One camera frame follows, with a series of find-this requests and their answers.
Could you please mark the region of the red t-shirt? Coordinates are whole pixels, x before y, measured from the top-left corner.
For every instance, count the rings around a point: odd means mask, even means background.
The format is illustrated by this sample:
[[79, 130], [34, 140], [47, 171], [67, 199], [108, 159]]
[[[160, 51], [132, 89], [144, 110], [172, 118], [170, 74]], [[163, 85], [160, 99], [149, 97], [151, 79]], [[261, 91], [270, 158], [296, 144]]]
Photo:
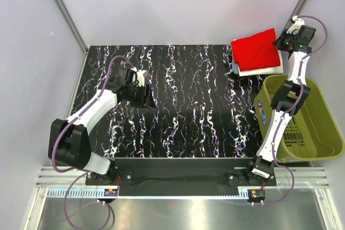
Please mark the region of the red t-shirt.
[[232, 57], [241, 72], [279, 67], [281, 65], [274, 28], [231, 42]]

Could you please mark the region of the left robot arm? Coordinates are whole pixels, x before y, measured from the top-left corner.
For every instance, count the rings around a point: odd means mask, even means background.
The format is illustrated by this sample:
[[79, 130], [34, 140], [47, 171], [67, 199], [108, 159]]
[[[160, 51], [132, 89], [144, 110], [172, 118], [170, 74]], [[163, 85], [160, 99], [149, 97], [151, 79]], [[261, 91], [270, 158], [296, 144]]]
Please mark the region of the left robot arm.
[[155, 108], [151, 86], [116, 85], [100, 89], [78, 112], [51, 124], [48, 157], [54, 170], [81, 170], [109, 185], [116, 180], [114, 161], [91, 150], [89, 133], [110, 110], [126, 101], [132, 108]]

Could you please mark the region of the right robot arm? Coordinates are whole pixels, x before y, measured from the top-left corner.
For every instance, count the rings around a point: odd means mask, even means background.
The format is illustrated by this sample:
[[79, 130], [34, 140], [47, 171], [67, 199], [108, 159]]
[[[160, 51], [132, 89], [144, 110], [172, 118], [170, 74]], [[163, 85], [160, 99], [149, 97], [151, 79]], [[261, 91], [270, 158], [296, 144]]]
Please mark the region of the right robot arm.
[[311, 92], [307, 87], [306, 67], [312, 53], [309, 44], [315, 33], [315, 28], [303, 25], [292, 32], [285, 30], [274, 42], [278, 50], [288, 53], [289, 71], [271, 101], [272, 116], [263, 143], [244, 173], [251, 185], [265, 182], [273, 175], [284, 131]]

